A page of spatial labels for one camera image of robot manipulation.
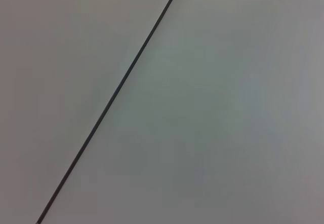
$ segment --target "white panel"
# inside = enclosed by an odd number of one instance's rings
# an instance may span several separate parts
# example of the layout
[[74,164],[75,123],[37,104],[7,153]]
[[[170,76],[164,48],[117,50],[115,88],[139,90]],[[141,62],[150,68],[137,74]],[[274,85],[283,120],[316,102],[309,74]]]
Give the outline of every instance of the white panel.
[[35,223],[168,0],[0,0],[0,223]]
[[174,0],[44,223],[324,223],[323,7]]

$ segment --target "black line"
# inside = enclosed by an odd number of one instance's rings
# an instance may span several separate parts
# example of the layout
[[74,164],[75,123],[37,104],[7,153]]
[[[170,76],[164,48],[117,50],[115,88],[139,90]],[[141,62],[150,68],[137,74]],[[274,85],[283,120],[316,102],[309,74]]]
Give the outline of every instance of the black line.
[[95,134],[95,132],[97,131],[100,123],[102,122],[103,118],[105,117],[106,113],[108,112],[110,106],[112,105],[113,101],[115,100],[117,94],[119,93],[120,89],[122,88],[123,84],[125,83],[127,77],[130,75],[132,69],[134,68],[137,60],[139,59],[139,57],[141,56],[141,54],[143,53],[143,50],[145,49],[146,45],[148,44],[148,42],[150,41],[152,35],[154,34],[157,26],[160,24],[164,14],[166,13],[166,11],[168,10],[168,7],[170,6],[172,0],[169,0],[167,5],[165,6],[165,8],[163,9],[162,13],[160,14],[158,20],[156,21],[153,29],[151,30],[150,34],[148,35],[148,37],[146,38],[144,44],[142,45],[140,51],[137,53],[134,61],[132,62],[131,66],[128,68],[126,74],[124,75],[123,79],[121,80],[120,84],[118,85],[117,89],[115,90],[115,92],[113,93],[111,99],[109,100],[108,104],[106,105],[104,111],[102,112],[102,114],[100,115],[98,121],[96,122],[95,126],[93,127],[93,129],[91,130],[89,136],[87,137],[87,139],[85,140],[85,142],[83,143],[81,149],[79,150],[79,152],[77,153],[76,157],[74,158],[73,162],[71,163],[70,167],[68,168],[68,170],[66,171],[65,175],[63,176],[61,182],[59,183],[59,185],[57,186],[55,192],[53,193],[52,197],[50,198],[49,202],[47,203],[45,209],[43,210],[42,214],[40,215],[38,221],[36,222],[36,224],[41,224],[44,217],[46,216],[47,212],[49,211],[49,209],[51,208],[53,202],[55,201],[57,195],[59,194],[60,190],[62,189],[63,185],[65,184],[66,180],[68,179],[69,175],[71,174],[72,170],[74,169],[76,163],[78,162],[78,160],[80,159],[82,153],[85,151],[87,145],[89,144],[92,136]]

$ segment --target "diagonal line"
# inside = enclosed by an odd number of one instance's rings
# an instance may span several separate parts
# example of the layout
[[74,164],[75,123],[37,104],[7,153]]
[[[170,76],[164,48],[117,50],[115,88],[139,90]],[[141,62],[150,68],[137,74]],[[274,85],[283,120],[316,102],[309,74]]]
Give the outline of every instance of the diagonal line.
[[170,4],[171,4],[172,0],[169,0],[167,5],[165,6],[165,8],[163,9],[162,13],[160,14],[158,20],[156,21],[153,29],[151,30],[150,34],[148,35],[148,37],[146,38],[144,44],[142,45],[140,51],[137,53],[134,61],[132,62],[131,66],[128,68],[126,74],[124,75],[123,79],[121,80],[120,84],[118,85],[117,89],[115,90],[114,94],[112,95],[111,99],[109,100],[108,104],[106,105],[104,111],[102,112],[102,114],[100,115],[98,121],[96,122],[95,126],[93,127],[93,129],[91,130],[89,136],[87,137],[87,139],[85,140],[85,142],[83,143],[81,149],[79,150],[79,152],[77,153],[76,157],[74,158],[73,162],[71,163],[70,167],[68,168],[68,170],[66,171],[65,175],[63,176],[61,182],[59,183],[59,185],[57,186],[56,190],[54,191],[52,197],[50,198],[49,202],[47,203],[45,209],[43,210],[43,212],[41,213],[38,221],[36,222],[36,224],[41,224],[42,221],[44,220],[44,217],[46,216],[47,212],[49,211],[49,209],[51,208],[53,202],[55,201],[56,197],[58,196],[58,194],[60,193],[63,185],[65,184],[66,180],[68,179],[69,175],[71,174],[72,170],[74,169],[75,165],[77,164],[78,160],[80,159],[82,153],[85,151],[86,147],[88,146],[92,136],[95,134],[95,132],[97,131],[100,123],[102,122],[103,118],[105,117],[105,115],[107,114],[110,106],[112,105],[113,101],[115,100],[116,96],[118,95],[119,91],[121,90],[123,84],[125,83],[127,77],[130,75],[132,69],[134,68],[137,60],[139,59],[139,57],[141,56],[141,54],[143,53],[146,45],[148,44],[148,42],[150,41],[151,37],[153,36],[157,26],[160,24],[161,20],[163,19],[164,14],[167,12]]

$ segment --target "black edge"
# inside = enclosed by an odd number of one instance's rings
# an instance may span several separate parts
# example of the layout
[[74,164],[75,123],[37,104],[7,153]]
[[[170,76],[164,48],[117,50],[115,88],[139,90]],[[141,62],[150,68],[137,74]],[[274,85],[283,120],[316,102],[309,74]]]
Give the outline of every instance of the black edge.
[[72,170],[74,169],[76,163],[78,162],[78,160],[80,159],[82,153],[85,151],[86,147],[88,146],[92,136],[95,134],[95,132],[97,131],[100,123],[102,122],[103,118],[105,117],[106,113],[108,112],[110,106],[112,105],[113,101],[115,100],[116,96],[118,95],[119,91],[121,90],[123,84],[125,83],[127,77],[130,75],[132,69],[134,68],[137,60],[139,59],[139,57],[141,56],[141,54],[143,53],[146,45],[148,44],[148,42],[150,41],[152,35],[154,34],[156,28],[158,27],[158,25],[160,24],[161,20],[163,19],[164,14],[167,12],[170,4],[171,4],[172,0],[169,0],[167,5],[165,6],[165,8],[163,9],[162,13],[160,14],[158,20],[156,21],[153,29],[151,30],[150,34],[148,35],[148,37],[146,38],[144,44],[142,45],[140,51],[137,53],[135,59],[133,60],[131,66],[128,68],[126,74],[124,75],[123,79],[121,80],[120,84],[118,85],[117,89],[115,90],[115,92],[113,93],[111,99],[109,100],[108,104],[106,105],[104,111],[102,112],[102,114],[100,115],[98,121],[96,122],[95,126],[93,127],[93,129],[91,130],[89,136],[87,137],[87,139],[85,140],[85,142],[83,143],[81,149],[79,150],[79,152],[77,153],[76,157],[74,158],[73,162],[71,163],[70,167],[68,168],[68,170],[66,171],[65,175],[63,176],[61,182],[59,183],[59,185],[57,186],[55,192],[53,193],[52,197],[50,198],[49,202],[47,203],[45,209],[43,210],[43,212],[41,213],[40,217],[38,218],[38,221],[36,222],[36,224],[41,224],[42,221],[44,220],[47,212],[49,211],[49,209],[51,208],[53,202],[55,201],[56,197],[58,196],[58,194],[60,193],[63,185],[65,184],[66,180],[68,179],[69,175],[71,174]]

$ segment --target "white surface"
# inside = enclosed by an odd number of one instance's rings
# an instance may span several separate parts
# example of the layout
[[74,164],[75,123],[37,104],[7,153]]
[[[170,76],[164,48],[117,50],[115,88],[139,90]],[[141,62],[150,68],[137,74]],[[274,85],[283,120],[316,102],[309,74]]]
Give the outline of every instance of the white surface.
[[44,223],[323,223],[323,7],[174,0]]
[[0,0],[0,223],[35,223],[168,0]]

